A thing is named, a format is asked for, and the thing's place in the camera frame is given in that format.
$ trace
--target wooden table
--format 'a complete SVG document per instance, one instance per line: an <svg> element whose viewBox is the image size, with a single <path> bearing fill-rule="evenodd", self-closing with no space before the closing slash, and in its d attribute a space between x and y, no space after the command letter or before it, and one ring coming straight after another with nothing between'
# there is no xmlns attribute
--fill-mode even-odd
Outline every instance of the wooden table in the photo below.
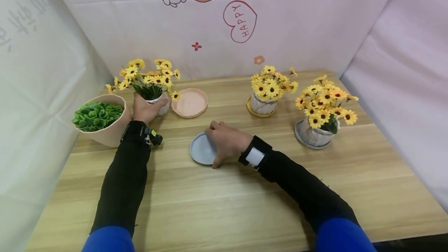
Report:
<svg viewBox="0 0 448 252"><path fill-rule="evenodd" d="M300 72L300 90L327 70ZM148 183L133 241L138 251L304 251L313 233L297 204L251 167L227 161L220 169L196 164L189 145L212 120L257 134L323 179L354 209L372 242L448 232L448 217L357 103L354 126L343 125L326 149L304 148L293 134L303 113L287 94L273 116L248 113L248 77L184 82L209 98L204 114L173 111L151 123L163 135L148 163ZM132 105L131 92L120 93ZM80 136L36 226L27 251L80 251L94 219L100 187L115 149Z"/></svg>

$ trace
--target hand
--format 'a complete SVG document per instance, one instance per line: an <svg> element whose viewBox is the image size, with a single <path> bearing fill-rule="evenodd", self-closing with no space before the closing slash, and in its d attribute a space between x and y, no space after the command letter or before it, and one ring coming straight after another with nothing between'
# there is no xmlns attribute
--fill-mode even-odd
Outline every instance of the hand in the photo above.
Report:
<svg viewBox="0 0 448 252"><path fill-rule="evenodd" d="M227 126L224 122L210 123L206 134L215 142L217 154L212 168L218 168L225 158L244 152L253 140L253 136L236 128Z"/></svg>
<svg viewBox="0 0 448 252"><path fill-rule="evenodd" d="M142 121L146 125L149 124L157 115L160 108L167 105L168 99L162 99L161 101L150 104L141 95L134 93L134 121Z"/></svg>

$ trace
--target black wrist strap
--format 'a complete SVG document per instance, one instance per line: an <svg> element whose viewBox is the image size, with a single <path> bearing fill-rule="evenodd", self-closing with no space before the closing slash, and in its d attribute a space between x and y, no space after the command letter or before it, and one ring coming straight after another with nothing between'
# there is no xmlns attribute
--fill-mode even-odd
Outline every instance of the black wrist strap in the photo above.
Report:
<svg viewBox="0 0 448 252"><path fill-rule="evenodd" d="M266 160L267 155L272 151L272 146L269 145L268 143L264 142L263 140L261 140L258 136L254 135L253 140L250 142L249 146L247 147L247 149L241 153L240 158L238 159L238 161L240 163L242 163L244 166L247 166L248 164L250 164L246 158L247 156L250 154L250 152L252 151L252 149L256 149L257 151L261 152L264 154L264 157L262 158L262 160L260 161L260 163L257 166L253 167L255 169L259 169L259 167L264 163L264 161Z"/></svg>

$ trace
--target flower pot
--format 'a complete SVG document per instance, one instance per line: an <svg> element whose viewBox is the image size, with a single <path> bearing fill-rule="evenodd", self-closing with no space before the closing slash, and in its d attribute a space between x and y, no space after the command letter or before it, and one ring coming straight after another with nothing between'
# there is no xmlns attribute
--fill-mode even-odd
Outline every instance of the flower pot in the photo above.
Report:
<svg viewBox="0 0 448 252"><path fill-rule="evenodd" d="M161 101L164 98L168 99L168 103L164 107L160 108L159 112L157 113L157 116L162 116L163 114L166 114L168 112L169 105L171 103L171 98L168 96L168 94L166 92L162 92L162 94L158 98L153 99L153 100L147 100L148 103L154 104L154 103Z"/></svg>
<svg viewBox="0 0 448 252"><path fill-rule="evenodd" d="M320 128L312 129L308 122L308 117L296 124L295 134L298 141L311 149L325 148L330 144L335 134L330 131L324 131Z"/></svg>
<svg viewBox="0 0 448 252"><path fill-rule="evenodd" d="M129 108L126 106L126 102L121 96L117 96L114 94L106 94L102 96L97 96L94 99L89 100L88 102L108 102L115 105L120 105L123 107L123 114L112 123L112 125L108 126L99 131L80 131L82 134L85 134L86 137L95 140L98 143L109 147L118 147L120 145L121 136L123 135L124 130L126 129L128 123L132 120L132 114L129 111Z"/></svg>
<svg viewBox="0 0 448 252"><path fill-rule="evenodd" d="M274 113L276 108L276 101L261 101L254 93L250 97L250 109L255 114L271 115Z"/></svg>

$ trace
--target black sleeve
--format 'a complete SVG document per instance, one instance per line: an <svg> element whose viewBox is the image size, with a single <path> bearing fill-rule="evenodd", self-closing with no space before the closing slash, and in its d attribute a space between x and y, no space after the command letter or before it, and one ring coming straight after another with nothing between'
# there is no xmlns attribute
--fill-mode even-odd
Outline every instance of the black sleeve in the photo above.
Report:
<svg viewBox="0 0 448 252"><path fill-rule="evenodd" d="M104 177L100 201L91 233L106 226L120 226L134 234L135 219L142 201L151 147L125 139Z"/></svg>
<svg viewBox="0 0 448 252"><path fill-rule="evenodd" d="M326 220L334 217L359 225L352 208L338 194L282 152L266 154L258 171L269 182L276 182L299 204L315 233Z"/></svg>

